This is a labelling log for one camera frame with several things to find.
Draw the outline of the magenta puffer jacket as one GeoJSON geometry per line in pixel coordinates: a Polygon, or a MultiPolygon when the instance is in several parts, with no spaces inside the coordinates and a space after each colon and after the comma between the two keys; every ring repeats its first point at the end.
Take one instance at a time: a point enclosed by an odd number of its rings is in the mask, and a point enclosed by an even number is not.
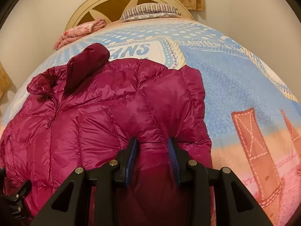
{"type": "Polygon", "coordinates": [[[139,154],[131,183],[118,192],[120,224],[185,225],[188,195],[176,185],[167,143],[174,137],[190,157],[211,167],[201,73],[109,57],[94,43],[27,85],[29,95],[1,137],[4,193],[30,180],[26,205],[37,215],[77,167],[102,166],[135,137],[139,154]]]}

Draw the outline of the blue pink printed bedspread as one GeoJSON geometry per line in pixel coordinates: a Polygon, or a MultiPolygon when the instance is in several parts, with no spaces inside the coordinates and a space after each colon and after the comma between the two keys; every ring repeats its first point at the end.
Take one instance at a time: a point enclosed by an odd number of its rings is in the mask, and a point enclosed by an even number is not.
{"type": "Polygon", "coordinates": [[[210,27],[179,18],[125,22],[64,46],[18,91],[7,124],[28,97],[27,85],[99,43],[110,61],[148,59],[168,69],[189,66],[203,79],[204,122],[213,168],[229,166],[274,225],[285,225],[300,204],[300,103],[256,55],[210,27]]]}

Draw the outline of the beige side curtain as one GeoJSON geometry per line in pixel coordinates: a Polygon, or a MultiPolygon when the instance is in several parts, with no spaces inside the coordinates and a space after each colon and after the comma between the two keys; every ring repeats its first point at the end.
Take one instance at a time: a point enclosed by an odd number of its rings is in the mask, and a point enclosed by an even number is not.
{"type": "Polygon", "coordinates": [[[10,84],[11,79],[9,78],[2,64],[0,64],[0,98],[2,98],[6,90],[9,88],[10,84]]]}

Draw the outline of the folded pink floral cloth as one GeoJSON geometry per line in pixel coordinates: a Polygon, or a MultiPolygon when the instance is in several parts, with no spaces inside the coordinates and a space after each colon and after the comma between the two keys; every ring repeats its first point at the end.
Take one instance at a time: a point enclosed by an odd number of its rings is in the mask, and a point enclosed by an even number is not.
{"type": "Polygon", "coordinates": [[[58,50],[65,45],[68,45],[86,35],[96,32],[106,26],[106,21],[104,19],[98,19],[95,21],[85,22],[79,24],[76,27],[72,27],[69,30],[64,31],[57,41],[54,43],[53,49],[58,50]]]}

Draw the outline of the cream wooden headboard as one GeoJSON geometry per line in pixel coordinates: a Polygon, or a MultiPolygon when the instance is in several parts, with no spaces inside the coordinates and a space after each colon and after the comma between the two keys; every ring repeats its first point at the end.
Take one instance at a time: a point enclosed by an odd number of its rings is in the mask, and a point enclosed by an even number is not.
{"type": "Polygon", "coordinates": [[[104,19],[107,24],[110,24],[118,21],[124,11],[144,3],[169,4],[176,7],[182,17],[193,19],[192,14],[178,0],[86,0],[75,10],[65,29],[97,19],[104,19]]]}

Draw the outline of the striped pillow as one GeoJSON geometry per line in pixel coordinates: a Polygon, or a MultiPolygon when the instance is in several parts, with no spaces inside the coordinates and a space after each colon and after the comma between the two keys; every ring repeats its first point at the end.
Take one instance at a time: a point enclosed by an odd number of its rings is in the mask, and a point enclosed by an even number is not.
{"type": "Polygon", "coordinates": [[[120,21],[138,21],[153,18],[180,17],[182,14],[176,7],[164,3],[144,3],[136,5],[120,17],[120,21]]]}

